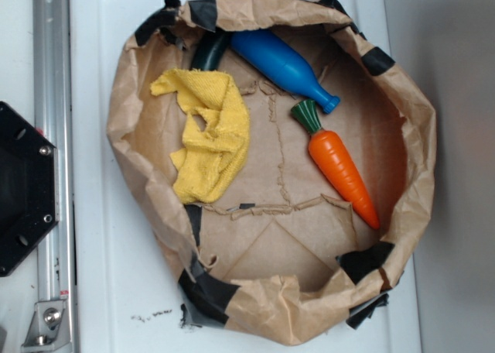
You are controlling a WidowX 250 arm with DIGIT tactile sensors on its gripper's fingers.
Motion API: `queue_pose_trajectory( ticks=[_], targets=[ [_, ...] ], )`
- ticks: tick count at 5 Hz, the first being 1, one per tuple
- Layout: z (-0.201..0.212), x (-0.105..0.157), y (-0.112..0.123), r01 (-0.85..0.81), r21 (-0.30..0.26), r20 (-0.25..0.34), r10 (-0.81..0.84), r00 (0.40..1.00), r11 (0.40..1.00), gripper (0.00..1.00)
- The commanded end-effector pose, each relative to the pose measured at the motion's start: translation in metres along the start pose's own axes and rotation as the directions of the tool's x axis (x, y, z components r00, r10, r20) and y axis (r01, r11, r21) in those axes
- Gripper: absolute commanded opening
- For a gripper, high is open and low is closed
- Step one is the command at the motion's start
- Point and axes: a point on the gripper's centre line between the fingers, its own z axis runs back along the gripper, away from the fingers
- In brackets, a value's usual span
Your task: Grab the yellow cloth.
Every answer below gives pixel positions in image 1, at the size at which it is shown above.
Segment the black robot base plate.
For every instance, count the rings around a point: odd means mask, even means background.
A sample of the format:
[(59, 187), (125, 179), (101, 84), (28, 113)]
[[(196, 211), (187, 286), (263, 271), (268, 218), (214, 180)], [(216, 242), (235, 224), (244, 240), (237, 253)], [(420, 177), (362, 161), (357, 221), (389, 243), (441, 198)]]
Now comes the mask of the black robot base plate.
[(1, 276), (56, 226), (56, 147), (1, 103)]

